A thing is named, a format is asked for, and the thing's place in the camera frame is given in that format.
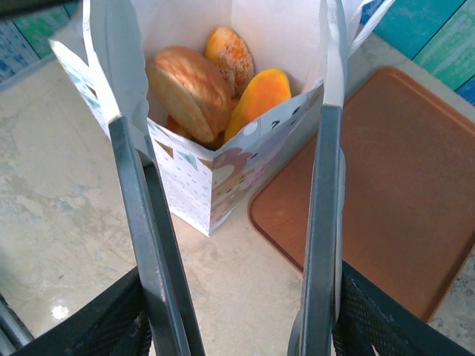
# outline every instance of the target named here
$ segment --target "bread roll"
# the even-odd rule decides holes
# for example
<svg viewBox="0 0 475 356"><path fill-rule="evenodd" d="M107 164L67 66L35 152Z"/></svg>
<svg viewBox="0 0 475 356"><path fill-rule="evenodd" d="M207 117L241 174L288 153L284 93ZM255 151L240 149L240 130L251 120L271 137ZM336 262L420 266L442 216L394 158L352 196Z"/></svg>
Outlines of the bread roll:
<svg viewBox="0 0 475 356"><path fill-rule="evenodd" d="M231 91L219 70L185 47L167 47L147 62L148 86L196 140L213 142L231 119Z"/></svg>
<svg viewBox="0 0 475 356"><path fill-rule="evenodd" d="M254 76L254 63L244 41L229 27L213 31L206 46L206 58L220 68L233 98L240 98Z"/></svg>
<svg viewBox="0 0 475 356"><path fill-rule="evenodd" d="M183 136L187 139L193 139L193 137L188 132L183 130L183 128L180 125L178 125L178 123L175 120L173 120L173 117L171 117L170 115L168 115L168 117L166 118L165 127L177 135Z"/></svg>

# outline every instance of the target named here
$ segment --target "orange mango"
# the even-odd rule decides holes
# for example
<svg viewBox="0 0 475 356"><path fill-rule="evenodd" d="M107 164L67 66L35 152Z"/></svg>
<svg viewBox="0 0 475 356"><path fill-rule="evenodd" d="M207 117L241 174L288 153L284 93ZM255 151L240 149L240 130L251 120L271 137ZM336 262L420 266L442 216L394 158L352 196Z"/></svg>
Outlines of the orange mango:
<svg viewBox="0 0 475 356"><path fill-rule="evenodd" d="M251 80L232 111L231 121L224 131L224 142L228 142L243 127L291 97L289 79L282 70L271 68L260 72Z"/></svg>

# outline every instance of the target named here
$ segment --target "marble countertop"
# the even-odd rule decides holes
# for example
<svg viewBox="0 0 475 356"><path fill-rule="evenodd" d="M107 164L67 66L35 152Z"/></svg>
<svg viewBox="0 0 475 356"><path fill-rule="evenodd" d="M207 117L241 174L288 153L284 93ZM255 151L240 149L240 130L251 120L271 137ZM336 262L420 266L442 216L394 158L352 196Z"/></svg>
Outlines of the marble countertop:
<svg viewBox="0 0 475 356"><path fill-rule="evenodd" d="M475 120L474 107L376 36L350 60L349 93L386 65ZM0 292L38 336L129 271L134 254L110 142L60 65L0 95ZM315 129L301 126L264 179ZM252 229L248 201L212 238L173 219L209 355L286 355L299 308L301 275ZM472 352L474 292L472 251L430 322Z"/></svg>

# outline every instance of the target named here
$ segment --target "white paper handle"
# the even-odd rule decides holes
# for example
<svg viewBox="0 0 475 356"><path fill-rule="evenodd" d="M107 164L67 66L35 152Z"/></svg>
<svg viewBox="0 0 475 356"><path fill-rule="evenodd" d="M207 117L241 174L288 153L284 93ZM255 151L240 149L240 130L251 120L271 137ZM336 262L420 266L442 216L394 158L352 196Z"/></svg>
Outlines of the white paper handle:
<svg viewBox="0 0 475 356"><path fill-rule="evenodd" d="M381 19L389 10L394 1L395 0L384 0L381 3L376 12L370 17L368 22L361 29L360 33L353 40L353 43L350 46L350 52L348 53L350 56L360 48L364 41L366 41L368 36L374 31L377 24L381 21Z"/></svg>

